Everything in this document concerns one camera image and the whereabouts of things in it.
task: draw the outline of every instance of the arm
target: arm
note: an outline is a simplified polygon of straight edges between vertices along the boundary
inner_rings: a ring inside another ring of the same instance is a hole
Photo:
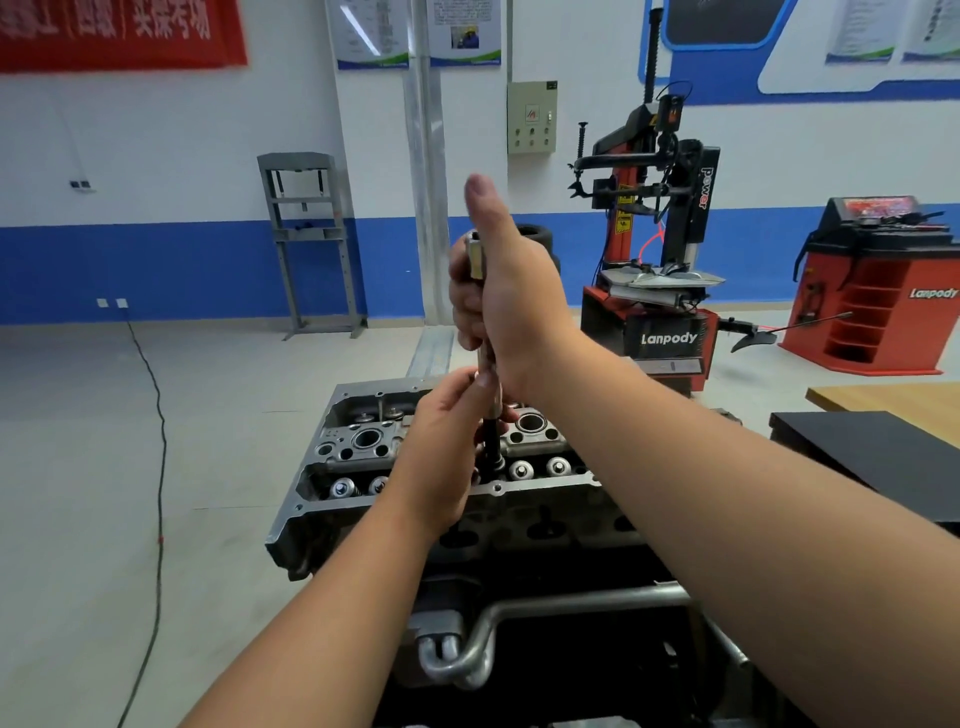
[[[427,551],[463,513],[495,392],[472,375],[459,370],[420,401],[383,493],[181,728],[371,724]]]
[[[960,716],[960,545],[946,531],[646,377],[573,326],[545,252],[468,182],[483,291],[451,299],[504,385],[540,407],[669,569],[820,725]],[[591,416],[600,412],[602,417]]]

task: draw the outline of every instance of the wooden table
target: wooden table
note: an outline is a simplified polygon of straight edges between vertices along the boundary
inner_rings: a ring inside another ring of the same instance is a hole
[[[810,387],[807,400],[828,412],[889,412],[960,448],[960,382]]]

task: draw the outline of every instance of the person's left arm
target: person's left arm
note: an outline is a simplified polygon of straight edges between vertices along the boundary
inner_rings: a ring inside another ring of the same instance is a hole
[[[420,400],[371,509],[181,728],[371,724],[427,551],[467,500],[474,434],[495,391],[495,379],[472,381],[473,372],[454,372]]]

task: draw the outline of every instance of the yellow warning sticker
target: yellow warning sticker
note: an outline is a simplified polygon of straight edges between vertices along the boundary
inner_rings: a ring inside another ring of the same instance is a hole
[[[621,184],[619,189],[630,189],[628,184]],[[616,199],[621,205],[628,205],[636,200],[634,197],[618,197]],[[616,220],[613,223],[613,232],[620,234],[621,232],[630,232],[634,228],[634,216],[629,212],[624,212],[619,209],[616,212]]]

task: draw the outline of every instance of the electrical box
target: electrical box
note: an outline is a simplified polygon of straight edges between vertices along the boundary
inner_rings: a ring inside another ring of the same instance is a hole
[[[507,154],[557,151],[557,82],[507,84]]]

